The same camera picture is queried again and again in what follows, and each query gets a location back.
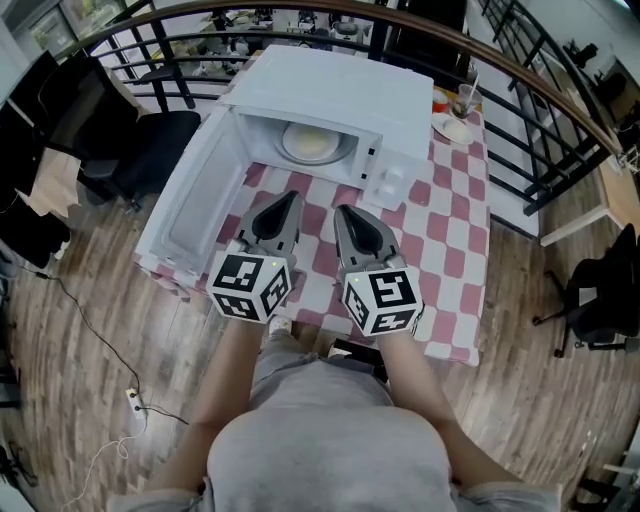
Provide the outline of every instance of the glass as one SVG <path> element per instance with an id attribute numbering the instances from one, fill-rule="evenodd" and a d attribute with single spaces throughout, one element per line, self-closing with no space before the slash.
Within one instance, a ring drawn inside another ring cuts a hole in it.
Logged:
<path id="1" fill-rule="evenodd" d="M 78 38 L 97 32 L 122 12 L 117 0 L 62 0 L 62 7 L 74 26 Z"/>
<path id="2" fill-rule="evenodd" d="M 458 119 L 466 119 L 471 112 L 482 102 L 482 95 L 476 89 L 471 97 L 472 87 L 462 84 L 458 87 L 458 94 L 451 105 L 451 113 Z"/>
<path id="3" fill-rule="evenodd" d="M 43 50 L 49 50 L 51 55 L 60 53 L 75 42 L 69 25 L 62 12 L 51 9 L 29 29 L 34 39 Z"/>

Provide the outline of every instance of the shoe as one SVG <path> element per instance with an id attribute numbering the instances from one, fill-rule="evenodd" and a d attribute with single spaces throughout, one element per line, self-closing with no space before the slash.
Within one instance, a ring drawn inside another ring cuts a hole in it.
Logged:
<path id="1" fill-rule="evenodd" d="M 284 316 L 274 316 L 269 322 L 269 336 L 276 331 L 286 331 L 291 334 L 291 320 Z"/>

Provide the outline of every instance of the gray t-shirt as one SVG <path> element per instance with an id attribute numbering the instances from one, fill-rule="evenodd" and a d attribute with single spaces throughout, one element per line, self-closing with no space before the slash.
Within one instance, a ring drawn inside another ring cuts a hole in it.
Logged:
<path id="1" fill-rule="evenodd" d="M 435 429 L 393 407 L 372 376 L 300 356 L 268 372 L 252 411 L 218 435 L 202 497 L 167 490 L 114 497 L 118 512 L 555 512 L 555 492 L 493 483 L 458 494 Z"/>

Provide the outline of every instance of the power strip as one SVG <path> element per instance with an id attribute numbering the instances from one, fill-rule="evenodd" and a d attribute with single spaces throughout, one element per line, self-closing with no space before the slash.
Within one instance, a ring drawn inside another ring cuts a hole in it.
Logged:
<path id="1" fill-rule="evenodd" d="M 129 400 L 129 405 L 131 406 L 131 411 L 137 420 L 144 420 L 147 417 L 147 410 L 143 409 L 144 405 L 142 404 L 142 400 L 140 395 L 135 389 L 127 389 L 127 400 Z"/>

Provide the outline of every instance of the wooden handrail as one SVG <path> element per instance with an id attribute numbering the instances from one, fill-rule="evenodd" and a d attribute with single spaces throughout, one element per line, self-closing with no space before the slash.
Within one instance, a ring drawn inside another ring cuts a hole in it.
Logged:
<path id="1" fill-rule="evenodd" d="M 308 9 L 321 12 L 337 12 L 368 19 L 372 21 L 384 21 L 401 28 L 413 29 L 424 32 L 430 36 L 454 46 L 459 51 L 469 53 L 477 59 L 487 62 L 492 67 L 506 73 L 512 78 L 518 79 L 531 90 L 550 101 L 558 110 L 575 120 L 580 127 L 609 152 L 617 155 L 621 151 L 619 142 L 609 136 L 597 123 L 580 110 L 572 101 L 559 92 L 551 89 L 538 75 L 522 67 L 494 48 L 472 39 L 461 32 L 453 30 L 445 25 L 436 23 L 404 11 L 388 9 L 379 5 L 371 5 L 355 0 L 200 0 L 172 5 L 158 9 L 150 13 L 135 16 L 105 28 L 100 32 L 90 35 L 79 41 L 67 50 L 56 56 L 57 59 L 68 57 L 78 50 L 93 46 L 102 42 L 107 37 L 129 30 L 152 21 L 168 18 L 176 18 L 188 14 L 209 12 L 214 9 L 241 9 L 241 8 L 281 8 L 281 9 Z"/>

